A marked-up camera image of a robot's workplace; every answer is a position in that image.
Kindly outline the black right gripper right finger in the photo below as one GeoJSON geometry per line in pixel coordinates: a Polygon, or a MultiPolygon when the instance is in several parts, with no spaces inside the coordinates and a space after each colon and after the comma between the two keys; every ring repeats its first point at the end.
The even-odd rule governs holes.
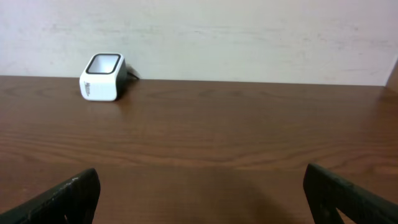
{"type": "Polygon", "coordinates": [[[317,165],[306,168],[303,189],[315,223],[397,223],[397,205],[317,165]]]}

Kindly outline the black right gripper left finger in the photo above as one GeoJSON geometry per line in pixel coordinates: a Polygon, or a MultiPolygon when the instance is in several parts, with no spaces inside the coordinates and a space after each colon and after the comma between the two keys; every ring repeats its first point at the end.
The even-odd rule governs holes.
{"type": "Polygon", "coordinates": [[[90,168],[2,213],[1,223],[92,223],[100,191],[90,168]]]}

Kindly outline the white barcode scanner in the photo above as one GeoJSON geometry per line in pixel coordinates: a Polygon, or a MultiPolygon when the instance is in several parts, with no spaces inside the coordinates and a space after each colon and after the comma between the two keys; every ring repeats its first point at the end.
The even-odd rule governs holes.
{"type": "Polygon", "coordinates": [[[88,101],[115,101],[126,83],[126,62],[119,53],[95,54],[79,79],[81,95],[88,101]]]}

